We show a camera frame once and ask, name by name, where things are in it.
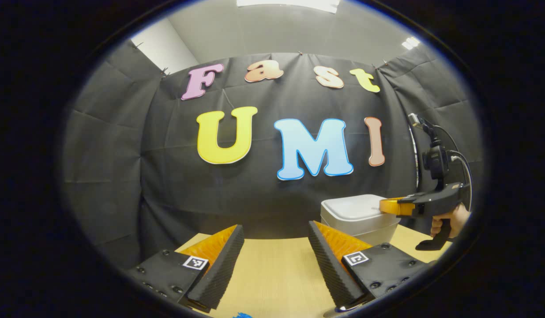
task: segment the wooden table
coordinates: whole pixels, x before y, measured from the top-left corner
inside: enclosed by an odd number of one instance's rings
[[[196,234],[176,251],[207,237]],[[423,262],[436,260],[451,245],[446,242],[440,251],[416,251],[425,239],[431,237],[398,225],[390,244]],[[242,312],[253,318],[320,318],[334,307],[307,237],[246,239],[226,293],[209,315],[234,318]]]

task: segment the letter m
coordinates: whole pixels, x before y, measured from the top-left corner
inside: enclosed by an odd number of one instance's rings
[[[327,153],[326,175],[345,175],[353,172],[349,163],[343,130],[345,122],[340,119],[325,119],[314,139],[298,119],[281,119],[274,128],[282,135],[282,169],[276,174],[281,180],[301,179],[304,170],[298,166],[298,154],[309,173],[316,176]]]

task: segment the white container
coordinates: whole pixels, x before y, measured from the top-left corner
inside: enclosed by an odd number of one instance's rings
[[[321,223],[373,246],[389,243],[400,219],[380,212],[377,195],[341,197],[321,202]]]

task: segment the yellow letter u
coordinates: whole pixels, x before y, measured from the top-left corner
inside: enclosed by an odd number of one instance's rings
[[[198,131],[198,154],[204,161],[221,165],[234,163],[243,159],[251,149],[252,116],[258,110],[256,107],[239,107],[231,111],[237,117],[237,139],[229,148],[218,146],[219,121],[225,116],[222,111],[209,111],[197,117],[200,125]]]

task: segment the screw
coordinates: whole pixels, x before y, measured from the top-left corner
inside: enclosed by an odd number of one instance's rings
[[[171,286],[173,292],[177,292],[178,294],[181,294],[183,292],[182,288],[178,286]]]

